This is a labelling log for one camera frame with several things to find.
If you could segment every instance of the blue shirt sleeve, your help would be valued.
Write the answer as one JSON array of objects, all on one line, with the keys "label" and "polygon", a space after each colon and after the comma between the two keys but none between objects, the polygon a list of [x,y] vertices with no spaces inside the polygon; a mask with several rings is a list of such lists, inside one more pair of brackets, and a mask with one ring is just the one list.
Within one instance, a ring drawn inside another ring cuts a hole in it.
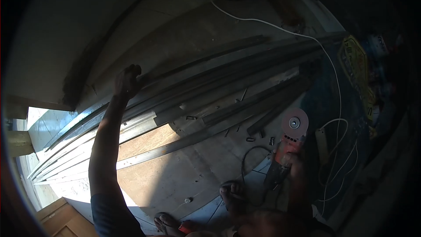
[{"label": "blue shirt sleeve", "polygon": [[95,194],[91,197],[91,208],[95,230],[100,237],[145,237],[139,222],[129,208],[118,201],[116,197]]}]

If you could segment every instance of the angle grinder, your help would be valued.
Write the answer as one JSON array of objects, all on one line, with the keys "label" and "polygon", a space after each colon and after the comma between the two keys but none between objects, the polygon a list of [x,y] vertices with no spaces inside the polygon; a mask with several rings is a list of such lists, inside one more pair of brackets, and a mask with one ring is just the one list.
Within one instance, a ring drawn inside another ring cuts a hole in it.
[{"label": "angle grinder", "polygon": [[286,153],[300,152],[306,139],[309,119],[302,109],[292,108],[284,113],[281,127],[282,138],[264,180],[264,186],[268,190],[274,190],[282,184],[291,171],[291,164],[284,156]]}]

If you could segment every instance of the white electrical cord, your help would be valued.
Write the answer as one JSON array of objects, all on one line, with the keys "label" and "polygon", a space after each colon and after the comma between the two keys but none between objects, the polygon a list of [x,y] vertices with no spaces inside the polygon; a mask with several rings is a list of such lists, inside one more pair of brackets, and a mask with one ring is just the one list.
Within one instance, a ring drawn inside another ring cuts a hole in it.
[{"label": "white electrical cord", "polygon": [[342,184],[341,184],[341,187],[339,188],[338,192],[337,192],[334,196],[332,196],[332,197],[330,197],[330,198],[328,198],[328,199],[318,199],[318,201],[321,201],[321,202],[323,202],[323,204],[324,204],[324,202],[325,202],[325,201],[331,200],[331,199],[333,199],[334,197],[336,197],[336,196],[339,194],[339,192],[341,191],[342,186],[343,186],[343,184],[344,184],[344,181],[345,181],[345,176],[346,176],[346,175],[348,175],[351,171],[353,171],[353,170],[354,170],[354,168],[355,168],[355,166],[357,165],[357,161],[358,161],[358,148],[357,148],[357,141],[355,141],[354,147],[352,148],[352,150],[351,150],[350,154],[348,155],[348,157],[346,158],[345,162],[342,164],[342,166],[340,167],[340,169],[338,170],[338,172],[336,172],[335,176],[334,176],[334,177],[332,178],[332,180],[330,181],[330,182],[334,181],[334,179],[336,178],[336,176],[338,175],[338,173],[341,171],[341,169],[345,166],[345,163],[346,163],[346,162],[348,161],[348,159],[350,158],[350,156],[351,156],[352,152],[354,151],[354,149],[357,151],[357,158],[355,159],[355,164],[354,164],[354,166],[350,169],[350,171],[348,171],[348,172],[346,172],[346,173],[345,173],[344,178],[342,179]]},{"label": "white electrical cord", "polygon": [[[342,139],[344,138],[344,136],[345,136],[345,134],[346,134],[346,132],[347,132],[347,130],[348,130],[348,122],[347,122],[345,119],[341,118],[341,115],[342,115],[342,97],[341,97],[341,88],[339,87],[338,74],[336,73],[336,68],[335,68],[335,65],[334,65],[334,63],[333,63],[332,59],[330,58],[329,54],[327,53],[327,51],[325,50],[325,48],[323,47],[323,45],[322,45],[322,44],[321,44],[321,43],[320,43],[320,42],[319,42],[316,38],[314,38],[314,37],[311,37],[311,36],[308,36],[308,35],[299,34],[299,33],[295,33],[295,32],[292,32],[292,31],[288,31],[288,30],[286,30],[286,29],[283,29],[283,28],[281,28],[281,27],[279,27],[279,26],[276,26],[276,25],[274,25],[274,24],[272,24],[272,23],[269,23],[269,22],[267,22],[267,21],[264,21],[264,20],[260,20],[260,19],[257,19],[257,18],[239,18],[239,17],[236,17],[236,16],[234,16],[234,15],[232,15],[232,14],[230,14],[230,13],[228,13],[228,12],[224,11],[224,10],[222,10],[220,7],[218,7],[217,5],[215,5],[215,3],[214,3],[212,0],[209,0],[209,1],[210,1],[210,2],[213,4],[213,6],[214,6],[214,7],[216,7],[219,11],[221,11],[222,13],[224,13],[224,14],[228,15],[228,16],[229,16],[229,17],[231,17],[231,18],[235,18],[235,19],[237,19],[237,20],[244,20],[244,21],[257,21],[257,22],[261,22],[261,23],[267,24],[267,25],[269,25],[269,26],[272,26],[272,27],[274,27],[274,28],[276,28],[276,29],[282,30],[282,31],[284,31],[284,32],[286,32],[286,33],[289,33],[289,34],[292,34],[292,35],[296,35],[296,36],[300,36],[300,37],[304,37],[304,38],[308,38],[308,39],[312,39],[312,40],[316,41],[316,42],[320,45],[320,47],[322,48],[322,50],[324,51],[324,53],[326,54],[326,56],[328,56],[329,61],[330,61],[330,63],[332,64],[332,67],[333,67],[333,69],[334,69],[334,72],[335,72],[335,78],[336,78],[336,83],[337,83],[337,85],[338,85],[338,93],[339,93],[339,118],[333,119],[333,120],[331,120],[331,121],[329,121],[329,122],[327,122],[326,124],[324,124],[324,125],[323,125],[323,127],[324,127],[324,126],[326,126],[327,124],[330,124],[331,122],[338,121],[338,128],[337,128],[337,130],[336,130],[336,145],[335,145],[334,149],[330,152],[330,154],[329,154],[329,155],[331,155],[331,154],[334,152],[334,150],[338,147],[338,145],[339,145],[339,143],[342,141]],[[345,121],[345,122],[346,122],[346,130],[345,130],[344,135],[342,136],[342,138],[338,141],[338,138],[339,138],[339,123],[340,123],[340,121]],[[328,180],[327,180],[327,181],[329,181],[330,175],[332,174],[332,170],[333,170],[333,167],[334,167],[334,164],[335,164],[335,160],[336,160],[336,154],[335,154],[334,163],[333,163],[333,165],[332,165],[332,169],[330,170],[329,177],[328,177]],[[323,200],[323,211],[325,210],[325,201],[327,201],[327,200],[325,199],[325,198],[326,198],[326,188],[327,188],[327,185],[328,185],[328,184],[326,183],[326,187],[325,187],[325,196],[324,196],[324,200]]]},{"label": "white electrical cord", "polygon": [[239,17],[236,17],[236,16],[234,16],[234,15],[231,15],[230,13],[228,13],[228,12],[226,12],[226,11],[224,11],[224,10],[222,10],[221,8],[219,8],[217,5],[215,5],[215,3],[213,2],[213,0],[209,0],[212,4],[213,4],[213,6],[214,7],[216,7],[219,11],[221,11],[222,13],[225,13],[225,14],[227,14],[228,16],[230,16],[231,18],[235,18],[235,19],[238,19],[238,20],[244,20],[244,21],[258,21],[258,22],[261,22],[261,23],[264,23],[264,24],[267,24],[267,25],[269,25],[269,26],[272,26],[272,27],[274,27],[274,28],[277,28],[277,29],[279,29],[279,30],[282,30],[282,31],[284,31],[284,32],[286,32],[286,33],[289,33],[289,34],[292,34],[292,35],[296,35],[296,36],[300,36],[300,37],[304,37],[304,38],[308,38],[308,39],[312,39],[312,40],[314,40],[314,41],[316,41],[319,45],[320,45],[320,47],[322,48],[322,50],[324,51],[324,53],[326,54],[326,56],[328,56],[328,58],[329,58],[329,61],[330,61],[330,63],[332,64],[332,67],[334,68],[334,72],[335,72],[335,77],[336,77],[336,83],[338,84],[338,92],[339,92],[339,118],[341,117],[341,114],[342,114],[342,98],[341,98],[341,89],[340,89],[340,87],[339,87],[339,81],[338,81],[338,74],[336,73],[336,68],[335,68],[335,65],[334,65],[334,63],[333,63],[333,61],[332,61],[332,59],[330,58],[330,56],[329,56],[329,54],[328,54],[328,52],[325,50],[325,48],[323,47],[323,45],[316,39],[316,38],[313,38],[313,37],[311,37],[311,36],[307,36],[307,35],[303,35],[303,34],[299,34],[299,33],[295,33],[295,32],[292,32],[292,31],[288,31],[288,30],[286,30],[286,29],[283,29],[283,28],[281,28],[281,27],[278,27],[278,26],[276,26],[276,25],[274,25],[274,24],[272,24],[272,23],[269,23],[269,22],[267,22],[267,21],[264,21],[264,20],[260,20],[260,19],[257,19],[257,18],[239,18]]}]

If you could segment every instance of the cutting disc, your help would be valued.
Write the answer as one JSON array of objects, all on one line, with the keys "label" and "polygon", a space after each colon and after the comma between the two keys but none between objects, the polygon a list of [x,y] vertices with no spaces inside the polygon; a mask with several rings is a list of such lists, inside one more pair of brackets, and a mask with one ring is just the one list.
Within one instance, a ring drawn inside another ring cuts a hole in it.
[{"label": "cutting disc", "polygon": [[300,108],[292,108],[284,113],[281,123],[284,133],[292,138],[305,135],[309,127],[309,118]]}]

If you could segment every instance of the foot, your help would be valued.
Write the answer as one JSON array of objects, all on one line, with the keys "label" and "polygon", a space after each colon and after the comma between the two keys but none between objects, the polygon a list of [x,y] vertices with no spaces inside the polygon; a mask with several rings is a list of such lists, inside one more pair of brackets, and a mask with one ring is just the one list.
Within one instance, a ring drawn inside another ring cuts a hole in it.
[{"label": "foot", "polygon": [[227,207],[229,217],[236,222],[246,213],[246,200],[244,196],[244,187],[238,182],[233,182],[230,186],[219,189],[222,200]]},{"label": "foot", "polygon": [[176,221],[173,217],[169,215],[160,215],[159,218],[154,219],[155,226],[158,228],[159,231],[166,234],[175,236],[175,237],[184,237],[186,234],[178,229],[180,227],[180,223]]}]

